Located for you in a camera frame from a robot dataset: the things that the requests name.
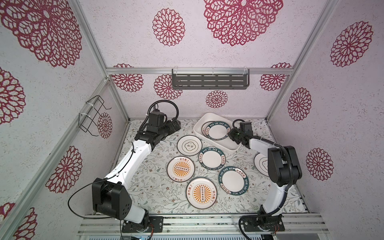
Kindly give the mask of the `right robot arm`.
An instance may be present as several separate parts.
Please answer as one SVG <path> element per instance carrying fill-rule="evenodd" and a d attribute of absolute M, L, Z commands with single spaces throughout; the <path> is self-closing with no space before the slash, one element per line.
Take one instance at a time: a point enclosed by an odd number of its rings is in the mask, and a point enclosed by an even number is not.
<path fill-rule="evenodd" d="M 228 133 L 236 144 L 255 150 L 268 158 L 268 176 L 271 187 L 255 218 L 275 216 L 286 202 L 290 188 L 302 177 L 302 170 L 296 150 L 292 146 L 282 146 L 261 136 L 254 135 L 252 123 L 236 119 Z"/>

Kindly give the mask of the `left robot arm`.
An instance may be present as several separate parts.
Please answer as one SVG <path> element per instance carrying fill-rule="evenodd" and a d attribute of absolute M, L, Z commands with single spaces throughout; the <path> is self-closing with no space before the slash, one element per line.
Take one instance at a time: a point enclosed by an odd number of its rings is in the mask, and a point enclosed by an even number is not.
<path fill-rule="evenodd" d="M 159 110 L 148 113 L 139 128 L 130 151 L 121 162 L 106 175 L 92 184 L 93 210 L 108 217 L 133 224 L 149 225 L 148 211 L 133 204 L 128 189 L 139 166 L 154 150 L 155 146 L 181 129 L 178 115 L 166 120 Z"/>

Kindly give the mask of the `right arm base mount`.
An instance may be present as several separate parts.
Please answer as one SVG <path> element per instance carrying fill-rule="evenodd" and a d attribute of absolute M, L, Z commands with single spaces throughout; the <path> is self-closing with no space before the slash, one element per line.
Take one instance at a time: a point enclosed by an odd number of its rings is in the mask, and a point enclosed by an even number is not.
<path fill-rule="evenodd" d="M 240 226 L 245 232 L 283 232 L 285 226 L 282 217 L 282 214 L 267 217 L 243 216 Z"/>

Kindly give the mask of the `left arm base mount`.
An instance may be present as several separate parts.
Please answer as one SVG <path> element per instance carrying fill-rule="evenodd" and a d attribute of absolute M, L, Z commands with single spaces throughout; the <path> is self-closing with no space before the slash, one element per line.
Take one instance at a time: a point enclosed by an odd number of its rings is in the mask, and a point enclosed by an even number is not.
<path fill-rule="evenodd" d="M 122 233 L 161 233 L 163 226 L 163 216 L 145 216 L 141 223 L 124 221 Z"/>

